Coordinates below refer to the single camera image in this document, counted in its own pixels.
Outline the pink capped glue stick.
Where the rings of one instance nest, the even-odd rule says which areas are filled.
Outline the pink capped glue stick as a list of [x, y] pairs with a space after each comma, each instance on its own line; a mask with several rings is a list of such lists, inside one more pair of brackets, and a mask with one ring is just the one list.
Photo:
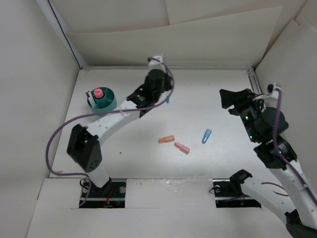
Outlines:
[[101, 88], [96, 88], [94, 90], [94, 97], [96, 99], [98, 99], [98, 100], [102, 99], [104, 96], [105, 96], [105, 93], [104, 93], [104, 91]]

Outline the white pen red cap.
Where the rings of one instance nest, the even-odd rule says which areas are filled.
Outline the white pen red cap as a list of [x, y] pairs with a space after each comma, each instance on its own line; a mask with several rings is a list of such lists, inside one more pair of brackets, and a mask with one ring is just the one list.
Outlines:
[[89, 102], [91, 104], [91, 107], [94, 108], [96, 106], [95, 99], [93, 97], [89, 97], [88, 100], [89, 100]]

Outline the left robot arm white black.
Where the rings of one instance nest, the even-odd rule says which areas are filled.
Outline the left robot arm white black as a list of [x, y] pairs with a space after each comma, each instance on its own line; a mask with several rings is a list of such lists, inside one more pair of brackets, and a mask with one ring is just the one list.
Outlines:
[[160, 106], [158, 101], [167, 91], [173, 91], [173, 78], [167, 69], [151, 69], [145, 82], [114, 111], [106, 112], [104, 117], [87, 126], [73, 127], [67, 154], [89, 176], [98, 196], [108, 195], [111, 184], [110, 176], [101, 166], [101, 146], [121, 128]]

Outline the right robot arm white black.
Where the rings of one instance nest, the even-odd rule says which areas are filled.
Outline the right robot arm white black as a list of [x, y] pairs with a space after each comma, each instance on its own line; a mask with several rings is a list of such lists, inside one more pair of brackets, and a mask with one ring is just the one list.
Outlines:
[[240, 198], [248, 196], [277, 216], [294, 238], [317, 236], [317, 193], [306, 179], [297, 155], [281, 134], [289, 127], [281, 112], [282, 91], [269, 85], [266, 95], [250, 89], [232, 92], [221, 89], [221, 106], [239, 116], [257, 157], [278, 179], [290, 201], [240, 170], [229, 178], [229, 189]]

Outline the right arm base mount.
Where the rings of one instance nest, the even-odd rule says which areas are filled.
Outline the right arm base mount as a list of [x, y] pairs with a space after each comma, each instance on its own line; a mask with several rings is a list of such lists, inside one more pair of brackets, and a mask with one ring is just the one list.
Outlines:
[[213, 178], [209, 193], [214, 195], [216, 208], [261, 208], [258, 201], [241, 189], [244, 181], [251, 177], [246, 170], [239, 170], [230, 178]]

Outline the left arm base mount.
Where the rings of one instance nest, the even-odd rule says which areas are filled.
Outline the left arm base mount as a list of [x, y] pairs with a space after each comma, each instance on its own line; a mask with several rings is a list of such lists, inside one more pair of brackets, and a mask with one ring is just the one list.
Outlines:
[[126, 179], [113, 179], [106, 184], [105, 191], [91, 184], [86, 178], [80, 180], [79, 208], [125, 208]]

